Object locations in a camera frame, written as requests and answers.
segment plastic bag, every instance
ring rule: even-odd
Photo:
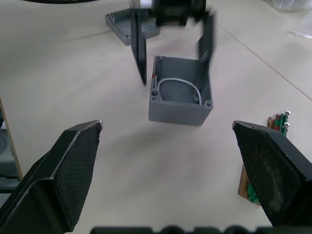
[[[266,0],[282,11],[303,11],[312,8],[312,0]]]
[[[312,12],[309,12],[291,30],[291,33],[312,39]]]

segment wooden board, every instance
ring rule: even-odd
[[[16,150],[15,150],[15,147],[14,147],[12,135],[11,135],[11,132],[10,132],[10,127],[9,127],[9,124],[8,124],[8,121],[7,121],[5,112],[4,112],[4,108],[3,108],[3,104],[2,104],[1,98],[0,98],[0,108],[1,108],[1,111],[2,111],[3,118],[4,118],[4,124],[5,124],[5,127],[6,127],[6,129],[8,131],[8,135],[9,135],[9,138],[10,138],[11,147],[12,147],[12,154],[13,154],[13,157],[15,159],[16,166],[17,166],[17,169],[18,169],[19,179],[22,180],[23,176],[22,176],[22,173],[21,173],[21,170],[20,170],[20,163],[19,163],[19,160],[18,160],[18,157],[17,157],[17,154],[16,154]]]

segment table surface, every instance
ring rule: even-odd
[[[266,124],[290,110],[288,138],[312,159],[312,41],[290,35],[302,15],[260,0],[211,0],[214,109],[201,127],[150,122],[155,55],[195,58],[200,26],[147,42],[148,86],[104,16],[127,0],[42,5],[0,0],[0,97],[23,174],[75,124],[102,119],[94,177],[74,233],[94,226],[270,225],[237,195],[242,159],[232,122]]]

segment gray plastic box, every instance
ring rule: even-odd
[[[105,15],[106,24],[113,30],[116,36],[125,45],[131,45],[131,10],[113,12]],[[142,34],[146,39],[159,35],[159,28],[156,26],[155,19],[142,17]]]
[[[155,56],[149,103],[149,120],[201,126],[213,109],[210,74],[200,75],[198,60]],[[179,78],[194,84],[202,96],[199,105],[195,88],[178,81],[158,83],[164,78]]]

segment screw hole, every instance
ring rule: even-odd
[[[156,97],[156,96],[158,96],[158,92],[157,91],[152,91],[152,96],[154,96],[154,97]]]

